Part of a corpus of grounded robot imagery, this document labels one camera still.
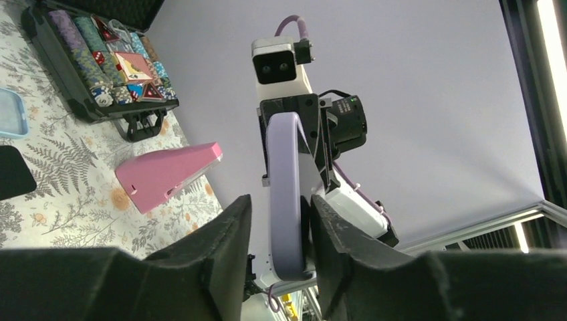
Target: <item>orange flower print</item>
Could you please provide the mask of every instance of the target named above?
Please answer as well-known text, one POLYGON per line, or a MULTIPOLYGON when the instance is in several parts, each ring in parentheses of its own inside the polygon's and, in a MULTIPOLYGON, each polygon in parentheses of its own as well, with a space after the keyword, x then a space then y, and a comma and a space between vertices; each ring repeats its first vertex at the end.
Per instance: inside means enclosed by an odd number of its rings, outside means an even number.
MULTIPOLYGON (((187 217, 189 216, 188 213, 185 213, 185 219, 187 219, 187 217)), ((191 233, 193 233, 194 231, 196 231, 199 228, 199 226, 197 225, 197 223, 193 223, 191 225, 191 228, 187 231, 187 233, 185 233, 185 235, 189 235, 191 233)))
POLYGON ((85 137, 85 144, 87 144, 89 147, 92 147, 93 145, 92 137, 85 137))
POLYGON ((110 200, 115 208, 125 211, 130 208, 130 197, 122 188, 116 188, 110 191, 110 200))
POLYGON ((211 184, 209 183, 205 184, 205 192, 207 192, 208 196, 213 196, 215 194, 213 188, 211 187, 211 184))
POLYGON ((32 106, 32 107, 30 107, 29 111, 30 111, 30 113, 27 115, 27 117, 29 119, 35 120, 35 117, 37 116, 37 114, 39 114, 39 107, 32 106))
POLYGON ((164 119, 163 123, 161 124, 160 135, 164 136, 165 134, 167 134, 168 129, 169 129, 169 122, 167 121, 167 119, 164 119))
POLYGON ((128 236, 126 235, 126 232, 124 232, 124 234, 122 234, 122 244, 126 245, 127 241, 128 241, 128 236))
POLYGON ((33 219, 33 221, 31 222, 32 227, 35 227, 35 226, 38 226, 38 225, 45 226, 45 223, 47 223, 47 219, 41 213, 32 214, 30 216, 33 219))
POLYGON ((96 202, 97 202, 98 206, 100 206, 100 207, 105 207, 106 204, 107 204, 107 200, 105 198, 97 199, 96 202))

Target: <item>floral tablecloth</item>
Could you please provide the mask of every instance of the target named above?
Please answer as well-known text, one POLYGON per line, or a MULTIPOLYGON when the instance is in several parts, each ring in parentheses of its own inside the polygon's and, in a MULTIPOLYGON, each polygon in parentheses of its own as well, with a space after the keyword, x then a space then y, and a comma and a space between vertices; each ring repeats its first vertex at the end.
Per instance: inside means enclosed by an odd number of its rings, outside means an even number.
POLYGON ((0 86, 23 97, 31 128, 28 138, 0 138, 0 144, 18 148, 37 181, 35 192, 0 202, 0 247, 116 246, 145 257, 221 212, 201 177, 140 214, 114 169, 135 155, 186 146, 175 117, 167 116, 156 138, 134 144, 109 122, 77 121, 20 28, 26 1, 0 0, 0 6, 0 86))

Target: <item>black case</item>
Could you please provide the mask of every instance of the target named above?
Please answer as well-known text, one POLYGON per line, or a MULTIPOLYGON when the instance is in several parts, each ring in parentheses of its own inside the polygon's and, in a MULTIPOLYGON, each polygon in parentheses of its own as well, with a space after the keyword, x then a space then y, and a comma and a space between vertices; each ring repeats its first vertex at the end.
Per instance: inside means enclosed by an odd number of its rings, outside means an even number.
POLYGON ((103 20, 117 19, 130 31, 144 33, 150 28, 165 0, 62 0, 41 1, 28 7, 21 16, 23 29, 39 54, 41 62, 53 76, 70 110, 85 122, 97 123, 125 119, 128 130, 119 129, 124 139, 134 142, 156 136, 169 110, 178 100, 135 102, 99 107, 71 60, 71 54, 47 13, 63 9, 71 16, 97 15, 103 20), (150 121, 151 116, 157 120, 150 121))

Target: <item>camera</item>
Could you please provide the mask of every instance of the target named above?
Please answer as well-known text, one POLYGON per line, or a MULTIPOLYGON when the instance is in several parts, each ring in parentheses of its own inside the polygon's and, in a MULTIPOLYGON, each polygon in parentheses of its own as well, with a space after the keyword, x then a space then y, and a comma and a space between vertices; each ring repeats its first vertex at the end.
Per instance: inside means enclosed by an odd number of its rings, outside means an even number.
POLYGON ((291 82, 298 76, 291 37, 258 39, 252 43, 252 62, 262 85, 291 82))

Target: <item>purple cable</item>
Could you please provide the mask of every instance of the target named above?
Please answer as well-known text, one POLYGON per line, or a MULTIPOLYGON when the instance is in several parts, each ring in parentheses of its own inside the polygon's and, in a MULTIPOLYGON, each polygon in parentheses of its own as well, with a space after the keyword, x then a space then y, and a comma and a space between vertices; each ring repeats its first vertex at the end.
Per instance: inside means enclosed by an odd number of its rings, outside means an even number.
MULTIPOLYGON (((353 189, 356 188, 356 184, 354 184, 348 178, 348 176, 346 176, 346 174, 344 174, 344 172, 342 171, 342 169, 338 166, 338 164, 336 162, 333 162, 333 168, 334 168, 335 171, 337 171, 340 174, 340 176, 342 176, 342 178, 346 181, 347 184, 350 185, 350 187, 352 187, 353 189)), ((380 207, 375 202, 371 201, 370 198, 368 198, 368 196, 366 196, 366 194, 364 194, 360 189, 357 189, 356 193, 359 194, 360 197, 362 197, 362 199, 364 199, 368 204, 370 204, 370 206, 374 207, 374 209, 376 209, 380 214, 382 214, 384 217, 386 217, 388 224, 392 224, 392 220, 390 219, 390 217, 388 216, 388 213, 386 213, 386 211, 381 211, 380 207)))
POLYGON ((284 30, 284 28, 290 22, 293 22, 293 21, 298 23, 298 29, 300 31, 300 38, 301 39, 307 39, 309 37, 309 34, 307 33, 307 25, 305 24, 305 20, 302 17, 300 17, 299 15, 290 15, 289 17, 285 18, 279 24, 279 27, 275 31, 275 36, 277 37, 277 36, 281 35, 281 32, 284 30))
POLYGON ((273 294, 271 293, 271 289, 273 289, 273 286, 274 284, 270 285, 269 288, 267 289, 267 292, 264 291, 263 293, 267 295, 267 304, 270 310, 272 310, 273 313, 278 313, 281 310, 281 305, 279 304, 277 298, 273 296, 273 294))

